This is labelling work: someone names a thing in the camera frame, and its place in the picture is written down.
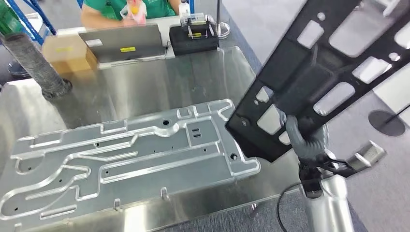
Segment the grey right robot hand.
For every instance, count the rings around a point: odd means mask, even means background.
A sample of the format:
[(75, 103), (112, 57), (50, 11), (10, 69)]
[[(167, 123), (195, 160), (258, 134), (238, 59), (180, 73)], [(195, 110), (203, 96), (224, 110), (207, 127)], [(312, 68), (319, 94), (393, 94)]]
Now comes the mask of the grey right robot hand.
[(287, 116), (285, 127), (295, 153), (303, 153), (306, 148), (306, 141), (299, 131), (297, 118), (291, 115)]

